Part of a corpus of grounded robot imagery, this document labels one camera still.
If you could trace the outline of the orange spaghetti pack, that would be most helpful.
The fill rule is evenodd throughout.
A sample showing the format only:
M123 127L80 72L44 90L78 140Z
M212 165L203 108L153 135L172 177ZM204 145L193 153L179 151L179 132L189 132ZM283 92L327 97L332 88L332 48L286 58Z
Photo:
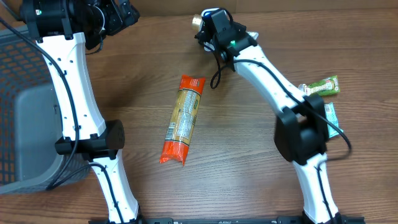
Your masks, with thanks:
M185 163L204 86L204 78L182 75L177 100L165 135L160 163L169 160Z

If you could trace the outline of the white tube with gold cap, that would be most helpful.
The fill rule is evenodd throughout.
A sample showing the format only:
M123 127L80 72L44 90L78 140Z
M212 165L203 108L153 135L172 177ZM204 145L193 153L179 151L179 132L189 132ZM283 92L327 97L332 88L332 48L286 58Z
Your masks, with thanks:
M199 31L201 31L202 25L203 25L203 20L202 20L201 15L195 14L192 19L192 29L199 32ZM259 37L258 32L247 31L247 33L251 37L253 37L255 40Z

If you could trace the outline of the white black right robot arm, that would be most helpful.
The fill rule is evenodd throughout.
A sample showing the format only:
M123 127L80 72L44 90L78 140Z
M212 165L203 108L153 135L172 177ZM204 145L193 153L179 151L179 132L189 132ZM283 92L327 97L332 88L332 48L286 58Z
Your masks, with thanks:
M195 38L217 61L249 81L269 103L275 116L274 142L292 163L302 190L302 223L344 223L333 201L327 174L329 140L323 99L308 96L286 79L257 43L257 33L235 22L223 8L205 9L192 19Z

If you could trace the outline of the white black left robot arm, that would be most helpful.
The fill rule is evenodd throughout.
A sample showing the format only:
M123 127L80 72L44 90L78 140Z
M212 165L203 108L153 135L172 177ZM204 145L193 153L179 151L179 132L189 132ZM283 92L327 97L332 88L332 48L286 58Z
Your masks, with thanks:
M139 11L129 1L24 0L20 14L57 95L62 115L57 152L69 159L81 155L93 169L108 205L108 223L142 223L123 165L123 124L102 117L86 64L107 36L135 24Z

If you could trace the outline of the teal snack packet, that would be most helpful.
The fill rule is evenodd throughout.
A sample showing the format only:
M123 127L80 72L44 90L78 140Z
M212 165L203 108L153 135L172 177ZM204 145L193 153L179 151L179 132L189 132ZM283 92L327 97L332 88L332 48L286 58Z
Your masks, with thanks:
M338 117L336 115L333 102L325 104L325 115L326 119L330 123L332 123L337 128L339 127ZM335 129L333 129L330 125L328 125L328 133L329 133L329 138L333 138L339 135L339 133Z

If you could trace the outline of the green yellow snack pouch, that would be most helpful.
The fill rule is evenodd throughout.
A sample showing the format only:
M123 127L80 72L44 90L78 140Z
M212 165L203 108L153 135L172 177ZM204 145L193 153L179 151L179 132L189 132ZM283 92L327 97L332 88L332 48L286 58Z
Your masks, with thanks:
M334 75L325 79L320 80L312 84L300 84L299 90L302 90L306 95L320 95L330 96L340 92L340 86L338 83L338 76Z

